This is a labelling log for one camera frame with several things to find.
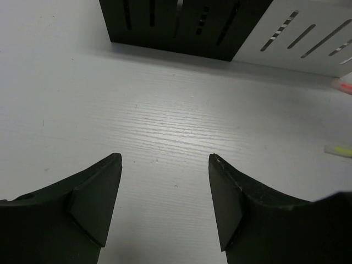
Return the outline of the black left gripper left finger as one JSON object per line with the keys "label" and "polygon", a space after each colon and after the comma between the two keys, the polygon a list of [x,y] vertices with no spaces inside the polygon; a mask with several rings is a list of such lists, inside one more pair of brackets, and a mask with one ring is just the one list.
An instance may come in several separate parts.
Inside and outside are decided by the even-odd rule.
{"label": "black left gripper left finger", "polygon": [[97,263],[122,174],[113,153],[91,167],[1,201],[1,263]]}

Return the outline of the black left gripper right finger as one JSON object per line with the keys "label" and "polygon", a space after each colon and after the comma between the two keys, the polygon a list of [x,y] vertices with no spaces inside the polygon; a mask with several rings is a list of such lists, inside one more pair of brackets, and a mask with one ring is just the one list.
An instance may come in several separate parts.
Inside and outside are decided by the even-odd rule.
{"label": "black left gripper right finger", "polygon": [[351,193],[292,197],[217,154],[208,174],[219,243],[228,263],[351,263]]}

